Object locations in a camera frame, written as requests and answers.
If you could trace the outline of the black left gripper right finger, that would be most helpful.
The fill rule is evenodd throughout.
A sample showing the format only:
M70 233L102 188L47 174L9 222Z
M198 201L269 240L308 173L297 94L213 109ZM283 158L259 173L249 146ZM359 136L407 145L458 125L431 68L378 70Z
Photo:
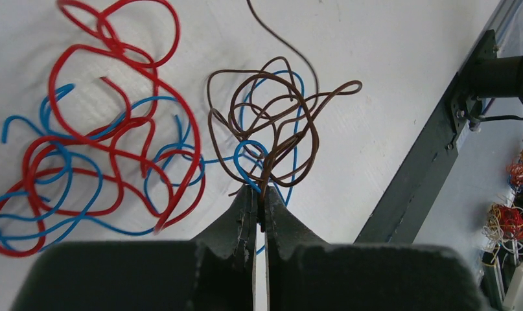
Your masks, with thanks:
M305 290L303 255L327 243L290 212L275 187L264 196L268 310L297 310Z

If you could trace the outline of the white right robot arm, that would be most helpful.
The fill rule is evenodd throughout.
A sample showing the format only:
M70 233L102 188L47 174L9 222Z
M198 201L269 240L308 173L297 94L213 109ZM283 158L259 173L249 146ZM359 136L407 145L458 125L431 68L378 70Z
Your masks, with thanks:
M468 75L468 94L483 98L514 98L523 104L523 55L476 62Z

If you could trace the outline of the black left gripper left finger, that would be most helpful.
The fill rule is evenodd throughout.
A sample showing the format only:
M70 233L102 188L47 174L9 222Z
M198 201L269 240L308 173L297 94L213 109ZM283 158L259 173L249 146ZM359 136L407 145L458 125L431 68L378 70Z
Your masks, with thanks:
M253 310L258 193L244 185L193 240L198 247L192 310Z

